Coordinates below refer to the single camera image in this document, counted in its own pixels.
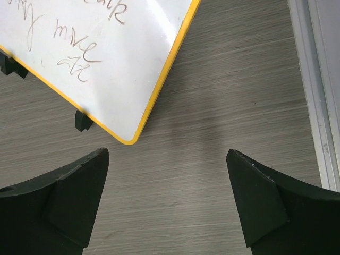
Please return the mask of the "yellow framed whiteboard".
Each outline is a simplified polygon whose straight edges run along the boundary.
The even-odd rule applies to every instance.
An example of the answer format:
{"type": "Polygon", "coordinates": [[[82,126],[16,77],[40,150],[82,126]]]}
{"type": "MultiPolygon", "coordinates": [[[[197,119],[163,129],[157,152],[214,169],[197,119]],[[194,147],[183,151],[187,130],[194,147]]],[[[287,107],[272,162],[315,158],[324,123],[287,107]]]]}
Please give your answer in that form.
{"type": "Polygon", "coordinates": [[[1,51],[125,145],[137,142],[199,1],[1,1],[1,51]]]}

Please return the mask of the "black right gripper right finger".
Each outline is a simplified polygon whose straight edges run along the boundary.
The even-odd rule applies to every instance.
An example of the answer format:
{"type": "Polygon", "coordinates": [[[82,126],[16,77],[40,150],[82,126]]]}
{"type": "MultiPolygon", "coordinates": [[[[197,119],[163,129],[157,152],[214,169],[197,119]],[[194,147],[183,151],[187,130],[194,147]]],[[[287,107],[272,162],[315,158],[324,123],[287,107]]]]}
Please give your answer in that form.
{"type": "Polygon", "coordinates": [[[226,156],[246,246],[252,254],[339,254],[339,193],[226,156]]]}

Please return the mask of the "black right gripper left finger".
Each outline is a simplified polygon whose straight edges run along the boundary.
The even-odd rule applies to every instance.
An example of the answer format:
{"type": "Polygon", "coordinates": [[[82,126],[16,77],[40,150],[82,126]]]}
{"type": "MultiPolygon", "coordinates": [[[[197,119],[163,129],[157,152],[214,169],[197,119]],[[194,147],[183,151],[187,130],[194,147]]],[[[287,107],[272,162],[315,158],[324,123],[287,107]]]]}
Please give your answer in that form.
{"type": "Polygon", "coordinates": [[[1,254],[82,254],[109,167],[107,148],[1,188],[1,254]]]}

